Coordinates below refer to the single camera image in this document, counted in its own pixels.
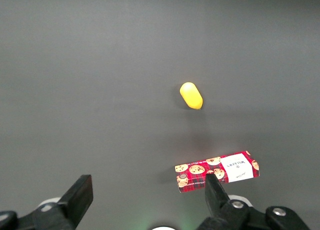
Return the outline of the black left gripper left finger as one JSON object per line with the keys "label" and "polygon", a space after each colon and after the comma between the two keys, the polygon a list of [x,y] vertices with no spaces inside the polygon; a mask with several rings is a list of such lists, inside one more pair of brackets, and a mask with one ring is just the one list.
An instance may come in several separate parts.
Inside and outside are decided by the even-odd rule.
{"label": "black left gripper left finger", "polygon": [[82,175],[62,197],[43,201],[21,218],[15,211],[1,211],[2,230],[75,230],[93,202],[91,175]]}

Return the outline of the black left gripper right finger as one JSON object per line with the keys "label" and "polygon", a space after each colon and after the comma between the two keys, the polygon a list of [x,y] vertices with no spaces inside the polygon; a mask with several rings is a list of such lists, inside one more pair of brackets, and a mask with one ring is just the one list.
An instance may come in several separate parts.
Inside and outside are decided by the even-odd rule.
{"label": "black left gripper right finger", "polygon": [[298,214],[286,207],[271,206],[264,213],[246,202],[230,199],[214,174],[207,174],[205,200],[211,216],[198,230],[308,230]]}

